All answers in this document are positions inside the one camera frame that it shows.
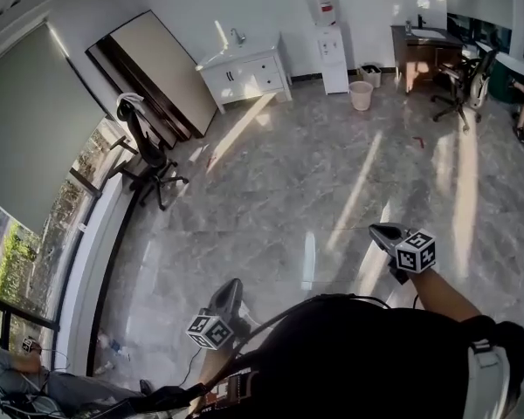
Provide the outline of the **black chest mount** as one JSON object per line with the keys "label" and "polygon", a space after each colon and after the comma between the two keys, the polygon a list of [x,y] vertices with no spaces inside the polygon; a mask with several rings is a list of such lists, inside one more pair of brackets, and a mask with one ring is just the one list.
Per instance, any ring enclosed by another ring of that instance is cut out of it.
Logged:
{"label": "black chest mount", "polygon": [[177,386],[164,386],[149,395],[132,398],[129,403],[137,414],[170,412],[189,407],[193,401],[207,392],[206,386],[202,383],[187,389]]}

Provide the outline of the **grey mesh office chair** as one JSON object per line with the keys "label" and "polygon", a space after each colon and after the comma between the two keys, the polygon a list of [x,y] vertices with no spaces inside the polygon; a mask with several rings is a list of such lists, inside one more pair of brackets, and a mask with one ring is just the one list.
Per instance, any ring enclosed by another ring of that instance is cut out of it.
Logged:
{"label": "grey mesh office chair", "polygon": [[450,80],[451,97],[431,96],[431,102],[440,100],[447,104],[446,109],[432,116],[434,122],[438,122],[449,113],[458,113],[463,121],[462,131],[467,134],[470,126],[464,111],[466,106],[472,109],[475,122],[481,122],[480,109],[487,99],[488,85],[498,53],[498,49],[492,49],[481,58],[465,58],[462,56],[460,62],[456,65],[442,64],[439,66],[439,71]]}

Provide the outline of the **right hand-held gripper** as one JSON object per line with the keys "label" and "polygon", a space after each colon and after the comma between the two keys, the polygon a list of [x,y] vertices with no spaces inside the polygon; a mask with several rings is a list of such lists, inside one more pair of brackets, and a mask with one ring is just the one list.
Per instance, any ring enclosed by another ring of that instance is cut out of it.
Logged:
{"label": "right hand-held gripper", "polygon": [[373,223],[369,234],[379,248],[394,247],[390,260],[390,273],[400,285],[410,275],[419,274],[436,264],[436,238],[427,230],[420,229],[397,244],[397,237],[404,234],[400,223]]}

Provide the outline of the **black framed window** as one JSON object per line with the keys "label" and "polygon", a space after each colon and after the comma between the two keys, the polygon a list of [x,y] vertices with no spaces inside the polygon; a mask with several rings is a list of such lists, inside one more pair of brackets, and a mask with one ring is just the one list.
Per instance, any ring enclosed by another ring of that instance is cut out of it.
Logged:
{"label": "black framed window", "polygon": [[107,270],[133,194],[117,167],[133,156],[104,118],[61,185],[40,232],[0,210],[0,347],[38,341],[50,369],[91,374]]}

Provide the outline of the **green desk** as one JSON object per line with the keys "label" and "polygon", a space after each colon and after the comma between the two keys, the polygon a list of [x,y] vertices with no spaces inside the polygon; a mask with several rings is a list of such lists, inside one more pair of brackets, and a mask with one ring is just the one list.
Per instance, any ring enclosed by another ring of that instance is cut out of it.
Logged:
{"label": "green desk", "polygon": [[490,96],[507,104],[521,103],[524,100],[524,93],[510,86],[512,79],[524,85],[524,60],[499,52],[488,86]]}

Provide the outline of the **beige panel with black frame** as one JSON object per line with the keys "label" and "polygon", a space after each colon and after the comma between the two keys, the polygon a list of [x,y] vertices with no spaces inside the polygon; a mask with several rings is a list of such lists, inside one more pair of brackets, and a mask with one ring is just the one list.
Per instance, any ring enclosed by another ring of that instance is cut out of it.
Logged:
{"label": "beige panel with black frame", "polygon": [[193,136],[204,137],[217,104],[196,70],[196,62],[155,13],[142,13],[109,37],[135,64],[155,99]]}

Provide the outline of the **white cloth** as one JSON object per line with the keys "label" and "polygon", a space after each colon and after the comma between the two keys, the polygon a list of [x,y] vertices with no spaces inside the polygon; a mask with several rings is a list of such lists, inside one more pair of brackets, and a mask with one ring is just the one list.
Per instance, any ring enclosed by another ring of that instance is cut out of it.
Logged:
{"label": "white cloth", "polygon": [[145,111],[142,106],[144,98],[137,93],[121,93],[117,98],[117,106],[120,106],[124,101],[130,104],[134,110],[141,115],[145,114]]}

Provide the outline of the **white sink cabinet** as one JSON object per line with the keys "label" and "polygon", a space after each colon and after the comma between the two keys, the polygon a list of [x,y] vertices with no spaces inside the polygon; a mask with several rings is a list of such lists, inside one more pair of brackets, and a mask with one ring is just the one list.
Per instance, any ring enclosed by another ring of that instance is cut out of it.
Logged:
{"label": "white sink cabinet", "polygon": [[[284,86],[281,92],[261,92],[257,86],[255,74],[245,72],[242,66],[245,61],[268,56],[274,56],[275,58],[279,70],[278,73]],[[203,69],[199,73],[221,113],[225,113],[224,106],[226,104],[257,98],[270,93],[282,93],[286,101],[293,99],[289,88],[289,78],[286,76],[278,51],[272,54],[266,53],[240,58],[222,65]]]}

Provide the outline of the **person's black shirt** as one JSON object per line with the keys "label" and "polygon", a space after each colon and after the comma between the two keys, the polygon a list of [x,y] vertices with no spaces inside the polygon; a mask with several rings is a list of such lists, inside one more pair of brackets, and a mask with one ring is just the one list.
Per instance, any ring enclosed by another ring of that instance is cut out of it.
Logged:
{"label": "person's black shirt", "polygon": [[286,316],[231,365],[239,389],[190,419],[464,419],[472,357],[507,359],[513,406],[524,329],[480,315],[457,321],[334,297]]}

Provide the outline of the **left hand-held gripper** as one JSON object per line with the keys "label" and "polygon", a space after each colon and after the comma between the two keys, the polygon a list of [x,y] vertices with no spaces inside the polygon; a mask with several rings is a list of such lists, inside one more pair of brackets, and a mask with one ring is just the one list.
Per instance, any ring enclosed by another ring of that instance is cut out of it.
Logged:
{"label": "left hand-held gripper", "polygon": [[244,339],[252,330],[239,314],[243,283],[233,278],[212,295],[209,308],[202,308],[186,328],[186,334],[201,348],[218,350],[229,341]]}

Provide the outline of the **white waste bin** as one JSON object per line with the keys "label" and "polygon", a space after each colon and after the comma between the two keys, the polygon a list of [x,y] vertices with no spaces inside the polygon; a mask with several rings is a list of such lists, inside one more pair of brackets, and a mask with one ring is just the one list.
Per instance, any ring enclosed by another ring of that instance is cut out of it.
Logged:
{"label": "white waste bin", "polygon": [[368,82],[374,88],[379,88],[381,86],[382,71],[377,65],[362,65],[360,70],[362,78],[365,82]]}

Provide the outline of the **black office chair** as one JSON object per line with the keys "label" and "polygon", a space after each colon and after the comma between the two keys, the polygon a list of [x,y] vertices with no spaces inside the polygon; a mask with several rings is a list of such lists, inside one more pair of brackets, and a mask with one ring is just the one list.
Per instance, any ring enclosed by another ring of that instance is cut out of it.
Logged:
{"label": "black office chair", "polygon": [[123,136],[117,140],[110,149],[122,147],[133,155],[139,155],[145,162],[145,169],[143,169],[139,174],[134,174],[129,167],[130,161],[122,161],[109,171],[107,178],[110,179],[117,174],[121,174],[131,180],[131,190],[145,190],[145,193],[139,201],[141,206],[144,206],[147,197],[152,192],[155,192],[158,208],[161,211],[165,211],[166,206],[162,202],[162,189],[168,183],[172,182],[181,182],[186,185],[190,182],[189,179],[181,175],[166,176],[169,169],[171,167],[176,168],[178,163],[168,158],[165,154],[163,145],[156,146],[149,138],[148,133],[142,130],[140,120],[143,115],[136,112],[126,101],[124,101],[120,106],[117,106],[116,114],[119,121],[127,124],[128,130],[133,136],[137,148],[133,148],[127,144],[126,137]]}

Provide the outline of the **person's right forearm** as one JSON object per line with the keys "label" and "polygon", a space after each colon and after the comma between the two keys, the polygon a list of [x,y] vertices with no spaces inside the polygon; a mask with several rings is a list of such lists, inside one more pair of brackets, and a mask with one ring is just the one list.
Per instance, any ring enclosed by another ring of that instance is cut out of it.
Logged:
{"label": "person's right forearm", "polygon": [[462,322],[482,315],[480,310],[432,268],[409,273],[410,281],[427,311]]}

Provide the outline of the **white water dispenser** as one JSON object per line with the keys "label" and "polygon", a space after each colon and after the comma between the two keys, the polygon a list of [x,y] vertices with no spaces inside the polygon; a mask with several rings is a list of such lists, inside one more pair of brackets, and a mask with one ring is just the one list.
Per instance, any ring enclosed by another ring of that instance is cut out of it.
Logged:
{"label": "white water dispenser", "polygon": [[317,26],[315,32],[325,93],[347,93],[347,62],[340,27]]}

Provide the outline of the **person's left forearm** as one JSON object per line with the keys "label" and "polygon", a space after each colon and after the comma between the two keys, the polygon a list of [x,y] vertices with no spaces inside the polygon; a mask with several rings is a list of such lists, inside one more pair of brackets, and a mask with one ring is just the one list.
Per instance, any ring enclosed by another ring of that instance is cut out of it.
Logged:
{"label": "person's left forearm", "polygon": [[241,354],[231,342],[218,350],[208,350],[204,357],[198,382],[211,390],[217,383],[232,374],[237,366],[236,360]]}

